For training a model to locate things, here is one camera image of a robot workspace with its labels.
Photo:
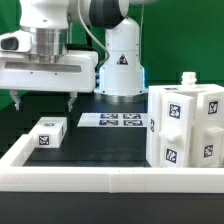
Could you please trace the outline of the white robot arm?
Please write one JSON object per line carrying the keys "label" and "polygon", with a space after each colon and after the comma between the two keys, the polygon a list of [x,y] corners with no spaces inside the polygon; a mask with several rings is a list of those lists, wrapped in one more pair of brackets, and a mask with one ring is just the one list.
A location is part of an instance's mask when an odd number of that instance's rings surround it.
{"label": "white robot arm", "polygon": [[0,89],[93,92],[114,100],[145,93],[141,29],[132,5],[157,0],[19,0],[19,29],[0,35]]}

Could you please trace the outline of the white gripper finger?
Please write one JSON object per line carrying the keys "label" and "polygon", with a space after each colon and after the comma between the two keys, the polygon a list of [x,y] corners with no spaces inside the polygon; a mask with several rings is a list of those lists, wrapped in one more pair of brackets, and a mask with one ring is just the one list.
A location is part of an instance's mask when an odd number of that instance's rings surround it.
{"label": "white gripper finger", "polygon": [[16,110],[19,111],[20,110],[21,99],[18,95],[18,91],[17,90],[11,90],[10,91],[10,96],[11,96],[12,100],[14,101]]}
{"label": "white gripper finger", "polygon": [[73,104],[77,98],[77,92],[70,92],[70,99],[68,101],[68,112],[71,112],[73,109]]}

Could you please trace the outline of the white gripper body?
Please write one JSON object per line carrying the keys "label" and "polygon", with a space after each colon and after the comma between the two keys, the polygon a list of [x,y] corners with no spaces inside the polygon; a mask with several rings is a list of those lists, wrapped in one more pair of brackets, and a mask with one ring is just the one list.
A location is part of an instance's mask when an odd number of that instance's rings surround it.
{"label": "white gripper body", "polygon": [[69,51],[54,64],[31,62],[27,54],[0,52],[0,89],[92,92],[97,64],[95,51]]}

